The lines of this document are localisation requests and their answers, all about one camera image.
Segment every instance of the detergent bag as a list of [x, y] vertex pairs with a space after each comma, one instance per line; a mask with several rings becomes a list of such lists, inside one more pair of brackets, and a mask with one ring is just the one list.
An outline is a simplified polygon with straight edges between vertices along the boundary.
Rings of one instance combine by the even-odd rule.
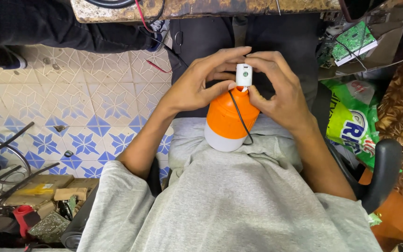
[[343, 84], [337, 80], [324, 80], [322, 83], [332, 91], [328, 139], [353, 152], [372, 171], [379, 141], [379, 132], [374, 125], [378, 121], [374, 87], [362, 81]]

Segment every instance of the tiled floor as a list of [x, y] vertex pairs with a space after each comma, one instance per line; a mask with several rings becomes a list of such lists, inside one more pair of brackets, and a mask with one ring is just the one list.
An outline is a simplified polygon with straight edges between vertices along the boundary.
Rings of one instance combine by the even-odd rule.
[[[169, 37], [166, 44], [171, 45]], [[53, 162], [51, 174], [99, 177], [137, 135], [160, 98], [170, 88], [167, 52], [132, 51], [96, 54], [74, 49], [26, 46], [23, 70], [0, 68], [0, 141], [25, 125], [35, 125], [12, 144], [39, 169]], [[58, 131], [54, 126], [65, 126]], [[161, 141], [157, 158], [167, 175], [167, 152], [173, 129]], [[74, 156], [64, 157], [65, 151]], [[13, 153], [0, 151], [3, 166], [20, 164]]]

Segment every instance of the sneaker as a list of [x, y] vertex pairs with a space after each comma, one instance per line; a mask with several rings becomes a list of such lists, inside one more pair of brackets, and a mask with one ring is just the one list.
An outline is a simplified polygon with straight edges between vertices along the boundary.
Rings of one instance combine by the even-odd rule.
[[25, 60], [25, 58], [21, 57], [21, 55], [15, 53], [6, 46], [4, 46], [4, 49], [10, 55], [10, 59], [12, 60], [12, 63], [10, 65], [1, 66], [4, 70], [24, 69], [27, 67], [27, 61]]
[[[164, 43], [164, 38], [166, 37], [167, 31], [169, 31], [170, 20], [156, 20], [150, 27], [156, 33], [153, 34], [156, 40]], [[154, 53], [161, 49], [161, 43], [156, 43], [153, 47], [147, 49], [149, 52]]]

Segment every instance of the black pants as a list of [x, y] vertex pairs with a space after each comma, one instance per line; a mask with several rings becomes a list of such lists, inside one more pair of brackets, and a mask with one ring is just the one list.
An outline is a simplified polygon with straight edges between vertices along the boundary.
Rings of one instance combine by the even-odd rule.
[[[315, 49], [319, 14], [287, 14], [248, 17], [245, 46], [252, 52], [280, 51], [292, 71], [299, 77], [307, 104], [311, 108], [318, 84], [318, 64]], [[187, 64], [224, 48], [234, 47], [231, 18], [202, 17], [171, 20], [172, 49]], [[169, 54], [172, 66], [172, 84], [186, 70], [174, 55]], [[218, 81], [206, 83], [206, 87]], [[262, 96], [270, 99], [275, 94], [273, 86], [264, 73], [253, 73], [253, 84]], [[206, 117], [209, 106], [177, 114], [178, 117]]]
[[[0, 0], [0, 46], [44, 44], [94, 53], [122, 53], [151, 47], [151, 38], [134, 26], [82, 24], [73, 9], [56, 0]], [[10, 64], [0, 48], [0, 66]]]

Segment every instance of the hand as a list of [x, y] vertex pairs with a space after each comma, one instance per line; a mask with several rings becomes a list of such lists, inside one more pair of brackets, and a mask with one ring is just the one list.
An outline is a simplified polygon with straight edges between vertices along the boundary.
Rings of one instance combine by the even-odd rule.
[[[161, 98], [158, 106], [177, 113], [207, 106], [211, 100], [236, 87], [236, 75], [224, 71], [236, 71], [243, 63], [251, 47], [221, 49], [205, 58], [196, 59]], [[211, 80], [225, 80], [206, 88]]]
[[276, 91], [267, 100], [259, 94], [255, 86], [251, 86], [249, 94], [252, 105], [294, 136], [305, 134], [316, 125], [316, 119], [307, 107], [299, 79], [280, 52], [255, 52], [247, 55], [245, 63], [264, 72]]

